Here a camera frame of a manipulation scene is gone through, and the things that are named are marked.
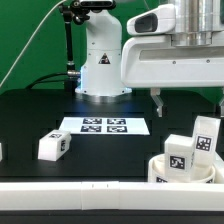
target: green wall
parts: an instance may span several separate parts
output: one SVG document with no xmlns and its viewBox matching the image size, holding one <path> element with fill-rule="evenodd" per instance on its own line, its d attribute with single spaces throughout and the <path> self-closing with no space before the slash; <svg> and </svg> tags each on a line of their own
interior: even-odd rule
<svg viewBox="0 0 224 224">
<path fill-rule="evenodd" d="M 0 80 L 29 40 L 39 22 L 59 0 L 1 0 L 0 13 Z M 159 0 L 147 0 L 155 8 Z M 143 0 L 118 4 L 111 11 L 123 26 L 123 43 L 130 38 L 126 32 L 129 18 L 146 11 Z M 73 25 L 74 59 L 77 69 L 85 62 L 85 26 Z M 54 72 L 66 71 L 66 48 L 64 23 L 56 9 L 44 23 L 25 54 L 12 71 L 0 93 L 9 89 L 24 88 L 37 78 Z M 63 88 L 63 83 L 42 84 L 35 88 Z M 212 101 L 218 101 L 220 89 L 197 89 Z"/>
</svg>

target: marker sheet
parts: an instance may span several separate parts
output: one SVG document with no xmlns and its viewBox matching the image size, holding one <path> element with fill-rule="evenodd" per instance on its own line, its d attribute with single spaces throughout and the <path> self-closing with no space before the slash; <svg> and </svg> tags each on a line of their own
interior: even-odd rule
<svg viewBox="0 0 224 224">
<path fill-rule="evenodd" d="M 71 134 L 150 135 L 144 118 L 65 117 L 59 129 Z"/>
</svg>

